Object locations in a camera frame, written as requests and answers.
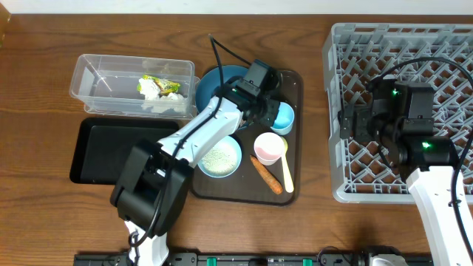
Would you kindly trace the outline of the light blue cup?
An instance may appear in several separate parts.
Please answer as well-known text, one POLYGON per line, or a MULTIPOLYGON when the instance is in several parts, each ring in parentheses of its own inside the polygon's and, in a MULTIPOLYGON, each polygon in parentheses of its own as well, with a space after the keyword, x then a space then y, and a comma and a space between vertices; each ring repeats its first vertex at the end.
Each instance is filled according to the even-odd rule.
POLYGON ((295 112, 291 105, 281 102, 274 124, 270 129, 279 135, 287 135, 293 128, 294 120, 295 112))

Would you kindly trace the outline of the yellow green snack wrapper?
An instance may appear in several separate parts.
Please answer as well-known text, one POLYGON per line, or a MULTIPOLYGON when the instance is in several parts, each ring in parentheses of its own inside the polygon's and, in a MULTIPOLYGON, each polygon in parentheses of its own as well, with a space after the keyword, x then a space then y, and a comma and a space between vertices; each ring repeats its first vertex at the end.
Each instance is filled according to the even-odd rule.
POLYGON ((150 75, 143 75, 137 85, 137 91, 144 95, 167 95, 177 92, 179 88, 179 83, 150 75))

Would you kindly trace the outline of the white tissue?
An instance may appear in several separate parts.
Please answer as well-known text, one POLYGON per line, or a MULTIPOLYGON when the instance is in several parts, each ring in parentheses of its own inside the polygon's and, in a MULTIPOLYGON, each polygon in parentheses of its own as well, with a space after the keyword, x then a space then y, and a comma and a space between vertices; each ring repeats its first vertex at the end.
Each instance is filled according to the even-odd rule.
POLYGON ((153 102, 156 101, 180 102, 185 100, 184 96, 178 92, 179 89, 179 83, 149 75, 140 78, 137 85, 137 91, 144 96, 143 109, 151 108, 153 102))

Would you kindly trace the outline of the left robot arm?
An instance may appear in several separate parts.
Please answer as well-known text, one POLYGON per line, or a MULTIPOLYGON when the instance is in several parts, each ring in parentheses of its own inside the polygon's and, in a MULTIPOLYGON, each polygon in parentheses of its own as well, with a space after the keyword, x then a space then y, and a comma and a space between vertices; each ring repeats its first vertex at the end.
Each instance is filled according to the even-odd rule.
POLYGON ((166 234, 182 212, 198 162, 248 121, 272 126, 281 83, 279 72, 224 83, 187 125, 156 143, 141 140, 132 148, 110 197, 129 230, 128 265, 164 263, 166 234))

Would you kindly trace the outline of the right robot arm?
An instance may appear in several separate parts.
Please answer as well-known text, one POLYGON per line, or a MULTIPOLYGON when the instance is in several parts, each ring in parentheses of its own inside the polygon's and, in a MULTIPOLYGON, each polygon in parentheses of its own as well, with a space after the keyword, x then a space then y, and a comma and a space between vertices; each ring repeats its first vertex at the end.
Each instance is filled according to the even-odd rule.
POLYGON ((346 105, 338 115, 343 139, 375 141, 418 207, 435 265, 472 264, 472 215, 463 192, 459 157, 447 136, 434 134, 427 83, 382 76, 367 85, 369 106, 346 105))

